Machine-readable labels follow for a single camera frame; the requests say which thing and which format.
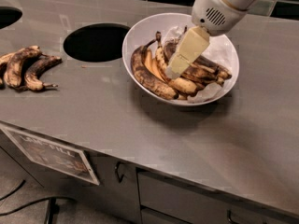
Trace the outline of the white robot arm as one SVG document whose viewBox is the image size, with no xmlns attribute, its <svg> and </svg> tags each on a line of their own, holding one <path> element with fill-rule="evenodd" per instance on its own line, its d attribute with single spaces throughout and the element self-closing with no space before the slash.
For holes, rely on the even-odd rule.
<svg viewBox="0 0 299 224">
<path fill-rule="evenodd" d="M 175 79 L 209 46 L 209 38 L 224 35 L 237 25 L 258 0 L 195 0 L 192 27 L 180 39 L 165 70 Z"/>
</svg>

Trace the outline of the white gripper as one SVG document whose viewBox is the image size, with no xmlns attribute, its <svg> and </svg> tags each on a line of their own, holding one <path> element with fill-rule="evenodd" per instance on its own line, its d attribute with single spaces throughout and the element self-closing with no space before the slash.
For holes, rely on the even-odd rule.
<svg viewBox="0 0 299 224">
<path fill-rule="evenodd" d="M 192 6 L 192 23 L 171 56 L 165 74 L 176 79 L 209 46 L 209 35 L 228 33 L 247 14 L 227 0 L 195 0 Z"/>
</svg>

